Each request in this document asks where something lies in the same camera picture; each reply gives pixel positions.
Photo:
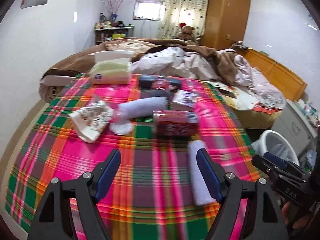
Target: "curtain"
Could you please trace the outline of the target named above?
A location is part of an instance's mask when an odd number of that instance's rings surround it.
[[[172,39],[181,32],[179,23],[195,28],[195,37],[204,34],[208,0],[164,0],[161,10],[158,38]]]

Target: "brown blanket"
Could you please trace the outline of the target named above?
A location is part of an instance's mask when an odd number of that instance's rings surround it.
[[[147,53],[155,53],[170,46],[178,46],[185,52],[197,52],[204,58],[210,59],[214,70],[226,82],[233,83],[236,76],[236,66],[233,63],[234,56],[230,53],[218,54],[214,48],[188,45],[180,40],[118,38],[105,41],[90,49],[71,55],[49,68],[43,75],[76,76],[80,73],[89,72],[95,64],[91,53],[104,50],[128,50],[135,52],[132,62],[139,60]]]

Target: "wooden headboard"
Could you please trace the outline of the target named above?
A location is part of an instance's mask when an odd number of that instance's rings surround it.
[[[258,68],[287,99],[298,101],[302,97],[307,84],[294,72],[254,49],[246,52],[237,50],[237,52],[243,55],[252,67]]]

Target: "plaid blanket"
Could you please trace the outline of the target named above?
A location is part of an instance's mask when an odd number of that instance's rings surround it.
[[[111,107],[145,98],[138,86],[139,75],[129,85],[91,85],[87,74],[78,75],[43,112],[28,135],[12,168],[5,208],[26,231],[51,178],[75,179],[106,159],[117,148],[122,162],[113,184],[98,204],[100,215],[113,240],[205,238],[219,204],[194,206],[188,171],[187,141],[155,139],[152,117],[133,120],[134,130],[118,136],[108,128],[93,144],[84,143],[72,129],[68,115],[88,104],[94,94]],[[196,92],[195,112],[199,133],[215,162],[241,179],[256,180],[251,164],[250,140],[233,111],[208,83],[180,79],[185,90]],[[79,239],[85,239],[76,200],[71,199]],[[238,239],[245,203],[242,202],[232,239]]]

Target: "fuzzy white object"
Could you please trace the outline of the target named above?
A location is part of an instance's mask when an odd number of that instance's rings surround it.
[[[124,119],[153,115],[153,111],[166,110],[168,100],[165,97],[143,98],[119,104],[118,111]]]
[[[191,186],[195,205],[197,206],[207,205],[216,201],[211,197],[197,164],[198,150],[206,148],[203,141],[196,140],[188,143]]]

